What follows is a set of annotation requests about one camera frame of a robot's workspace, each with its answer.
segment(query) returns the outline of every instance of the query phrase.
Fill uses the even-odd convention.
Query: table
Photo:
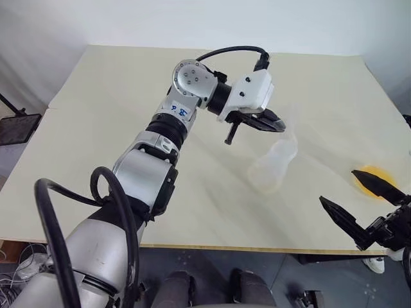
[[[96,166],[111,167],[150,122],[174,66],[205,51],[89,46],[0,192],[0,238],[42,242],[33,184],[50,178],[90,196]],[[249,52],[211,58],[206,64],[229,76],[251,71]],[[387,170],[404,191],[411,184],[411,134],[401,114],[359,56],[274,54],[275,91],[269,108],[280,116],[294,105],[299,152],[274,194],[252,188],[247,169],[281,138],[240,126],[223,143],[227,123],[199,110],[177,164],[179,176],[168,210],[144,231],[142,246],[258,250],[295,253],[359,252],[323,210],[319,196],[343,205],[364,227],[393,207],[364,195],[353,168]],[[68,235],[95,208],[52,195]]]

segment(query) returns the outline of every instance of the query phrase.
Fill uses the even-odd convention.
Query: shoe
[[[384,258],[377,257],[377,258],[368,258],[362,259],[362,262],[373,272],[377,274],[382,274],[385,271],[384,267]]]

